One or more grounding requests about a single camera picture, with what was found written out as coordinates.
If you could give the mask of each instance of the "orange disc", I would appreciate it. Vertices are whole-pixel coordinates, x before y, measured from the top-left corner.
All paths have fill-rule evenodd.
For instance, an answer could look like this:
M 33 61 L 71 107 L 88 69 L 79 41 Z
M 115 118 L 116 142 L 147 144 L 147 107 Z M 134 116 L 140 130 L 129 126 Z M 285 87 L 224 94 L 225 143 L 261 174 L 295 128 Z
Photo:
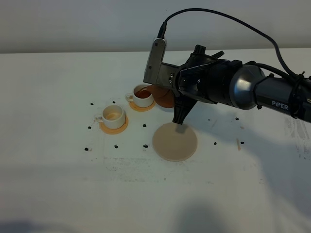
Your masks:
M 125 116 L 125 123 L 124 123 L 124 125 L 122 125 L 120 128 L 115 129 L 115 130 L 106 127 L 104 125 L 104 123 L 99 123 L 99 128 L 106 134 L 119 134 L 119 133 L 122 133 L 126 129 L 127 126 L 128 126 L 128 118 L 127 118 L 127 116 Z
M 155 102 L 163 108 L 174 107 L 174 94 L 171 90 L 165 89 L 155 85 L 147 86 L 149 91 L 155 99 Z
M 146 108 L 141 108 L 141 107 L 138 107 L 134 102 L 129 102 L 129 105 L 132 109 L 134 109 L 135 111 L 138 111 L 138 112 L 146 112 L 150 109 L 152 109 L 154 106 L 155 106 L 156 102 L 153 102 L 150 106 L 146 107 Z

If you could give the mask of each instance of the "coffee cup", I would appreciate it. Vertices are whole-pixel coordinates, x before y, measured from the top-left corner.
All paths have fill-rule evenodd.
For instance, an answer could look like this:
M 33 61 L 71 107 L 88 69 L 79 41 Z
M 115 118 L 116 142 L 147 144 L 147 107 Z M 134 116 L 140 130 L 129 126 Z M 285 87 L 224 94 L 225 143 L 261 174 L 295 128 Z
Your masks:
M 101 114 L 95 116 L 95 120 L 103 123 L 107 128 L 115 130 L 125 124 L 125 111 L 119 105 L 109 105 Z
M 125 95 L 125 98 L 128 102 L 134 102 L 134 104 L 141 108 L 149 107 L 154 102 L 154 98 L 147 91 L 147 85 L 145 84 L 136 86 L 132 93 Z

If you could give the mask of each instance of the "beige coaster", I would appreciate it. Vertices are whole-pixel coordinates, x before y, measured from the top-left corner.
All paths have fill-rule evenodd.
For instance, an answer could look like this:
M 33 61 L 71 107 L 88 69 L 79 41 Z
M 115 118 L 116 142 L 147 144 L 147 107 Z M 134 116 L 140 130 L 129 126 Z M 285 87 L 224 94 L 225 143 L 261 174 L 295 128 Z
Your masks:
M 157 154 L 169 161 L 182 161 L 196 151 L 198 140 L 188 125 L 167 123 L 158 128 L 152 139 Z
M 129 105 L 132 109 L 134 109 L 135 111 L 138 111 L 138 112 L 146 112 L 150 109 L 152 109 L 154 106 L 155 106 L 156 102 L 153 102 L 150 106 L 146 107 L 146 108 L 141 108 L 141 107 L 138 107 L 134 102 L 129 102 Z
M 122 133 L 126 127 L 128 126 L 128 118 L 127 116 L 125 116 L 125 123 L 124 125 L 122 125 L 120 128 L 112 130 L 108 127 L 106 127 L 103 123 L 99 123 L 99 128 L 106 134 L 118 134 L 118 133 Z

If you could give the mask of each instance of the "orange saucer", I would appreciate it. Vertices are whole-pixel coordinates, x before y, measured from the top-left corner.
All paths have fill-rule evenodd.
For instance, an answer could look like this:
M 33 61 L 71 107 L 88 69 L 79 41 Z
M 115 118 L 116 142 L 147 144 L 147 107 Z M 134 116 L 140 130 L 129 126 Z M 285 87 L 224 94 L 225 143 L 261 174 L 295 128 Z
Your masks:
M 106 127 L 104 125 L 104 123 L 99 123 L 99 128 L 106 134 L 119 134 L 119 133 L 122 133 L 126 129 L 127 126 L 128 126 L 128 118 L 127 118 L 127 116 L 125 116 L 125 123 L 124 123 L 124 125 L 122 125 L 120 128 L 115 129 L 115 130 Z
M 138 111 L 138 112 L 146 112 L 150 109 L 152 109 L 154 106 L 155 106 L 156 102 L 154 101 L 150 106 L 146 107 L 146 108 L 141 108 L 141 107 L 138 107 L 134 102 L 129 102 L 129 105 L 132 109 L 134 109 L 135 111 Z

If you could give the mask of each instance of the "white wall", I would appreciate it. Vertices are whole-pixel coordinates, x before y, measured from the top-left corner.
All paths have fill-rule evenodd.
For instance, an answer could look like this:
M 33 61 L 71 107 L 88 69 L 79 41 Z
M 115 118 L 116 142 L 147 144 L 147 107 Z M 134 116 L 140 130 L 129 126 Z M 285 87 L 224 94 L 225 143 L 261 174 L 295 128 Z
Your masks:
M 310 47 L 310 0 L 1 0 L 0 52 L 149 50 L 163 20 L 202 7 L 238 17 L 281 47 Z M 169 22 L 169 50 L 269 48 L 220 16 L 184 13 Z

